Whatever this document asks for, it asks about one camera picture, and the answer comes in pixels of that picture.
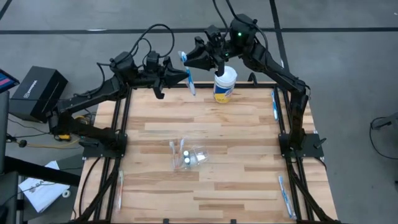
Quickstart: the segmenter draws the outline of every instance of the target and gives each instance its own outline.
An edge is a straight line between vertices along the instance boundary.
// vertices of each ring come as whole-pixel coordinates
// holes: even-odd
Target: gray floor
[[[218,1],[227,21],[231,14]],[[232,0],[237,12],[272,27],[267,0]],[[276,0],[282,28],[298,27],[398,27],[396,0]],[[13,0],[0,30],[145,29],[156,22],[173,28],[221,26],[210,0]],[[172,54],[190,51],[193,38],[203,34],[176,34]],[[100,73],[95,62],[107,62],[129,50],[139,34],[0,35],[0,67],[20,80],[33,65],[58,69],[70,82],[63,97],[97,87]],[[275,34],[267,34],[270,51],[280,61]],[[369,122],[398,111],[398,33],[284,33],[290,70],[312,88],[311,107],[322,137],[328,177],[340,220],[348,223],[396,223],[398,162],[376,154],[369,141]],[[159,53],[168,51],[168,34],[150,34]],[[147,51],[141,44],[140,60]],[[249,70],[238,60],[229,63],[246,80]],[[194,79],[211,80],[209,72],[193,70]],[[258,74],[259,80],[269,80]],[[24,123],[44,131],[46,125]],[[9,123],[12,135],[33,134]],[[397,130],[388,127],[373,133],[382,153],[398,157]],[[58,144],[51,136],[30,142]],[[7,145],[7,154],[37,164],[81,154],[81,149],[54,150]],[[40,223],[66,221],[70,210],[48,214]]]

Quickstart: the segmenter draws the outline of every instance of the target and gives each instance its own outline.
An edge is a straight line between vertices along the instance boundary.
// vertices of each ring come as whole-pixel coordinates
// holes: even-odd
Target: container lid
[[[223,86],[231,86],[236,82],[236,77],[238,74],[236,73],[235,69],[229,66],[224,67],[224,75],[218,77],[217,75],[215,76],[215,80],[219,85]]]

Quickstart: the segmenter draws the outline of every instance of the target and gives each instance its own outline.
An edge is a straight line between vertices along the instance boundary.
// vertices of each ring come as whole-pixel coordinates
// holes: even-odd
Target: black case
[[[10,99],[9,113],[25,121],[46,123],[46,112],[57,104],[67,83],[56,69],[33,66]]]

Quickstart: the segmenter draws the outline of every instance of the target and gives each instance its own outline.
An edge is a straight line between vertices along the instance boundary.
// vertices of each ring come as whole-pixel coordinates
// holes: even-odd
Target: wooden table
[[[164,90],[164,100],[157,100],[151,89],[134,91],[126,131],[129,143],[120,166],[124,171],[123,205],[116,211],[114,204],[112,222],[162,223],[169,218],[173,223],[229,223],[231,219],[238,223],[294,223],[278,183],[278,176],[284,176],[290,193],[271,91],[236,88],[225,105],[213,100],[212,89],[197,89],[196,97],[184,88]],[[287,121],[282,93],[280,98]],[[114,102],[100,104],[95,125],[111,126],[113,110]],[[303,126],[308,132],[315,130],[309,106]],[[175,172],[169,140],[183,136],[190,144],[206,146],[210,158],[191,171]],[[85,162],[76,211],[81,185],[93,161]],[[103,161],[88,179],[83,210],[98,191]],[[310,193],[326,214],[336,218],[325,168],[315,159],[303,163]],[[306,218],[301,194],[299,198]],[[107,201],[105,196],[102,218]]]

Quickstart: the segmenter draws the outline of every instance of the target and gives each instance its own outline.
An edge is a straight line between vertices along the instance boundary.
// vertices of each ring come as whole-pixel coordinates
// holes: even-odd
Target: metal bracket
[[[250,73],[248,82],[253,82],[253,85],[257,86],[257,84],[258,84],[257,77],[256,77],[256,75],[253,72]]]
[[[124,157],[127,147],[127,134],[120,134],[116,144],[113,146],[106,146],[99,140],[86,138],[79,142],[84,147],[83,158],[90,157],[109,157],[120,158]]]
[[[302,150],[293,150],[289,147],[289,134],[279,135],[280,153],[284,158],[296,157],[323,157],[322,142],[318,134],[306,134]]]

